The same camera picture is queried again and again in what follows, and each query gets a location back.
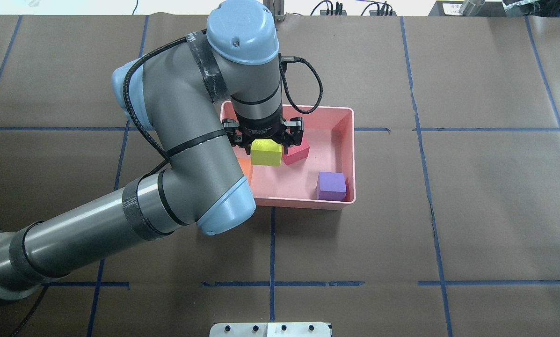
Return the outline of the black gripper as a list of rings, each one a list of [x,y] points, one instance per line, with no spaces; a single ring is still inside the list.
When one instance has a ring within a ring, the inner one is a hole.
[[[263,118],[248,117],[245,111],[235,109],[238,121],[222,119],[222,126],[232,147],[239,147],[246,155],[251,155],[254,140],[270,139],[282,145],[283,154],[288,155],[291,147],[298,147],[303,141],[304,120],[302,117],[283,119],[283,107]]]

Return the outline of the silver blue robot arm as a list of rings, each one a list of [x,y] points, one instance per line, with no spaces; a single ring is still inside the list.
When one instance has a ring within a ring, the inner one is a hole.
[[[160,157],[107,85],[158,46],[154,16],[0,15],[0,220],[19,230],[145,174]]]

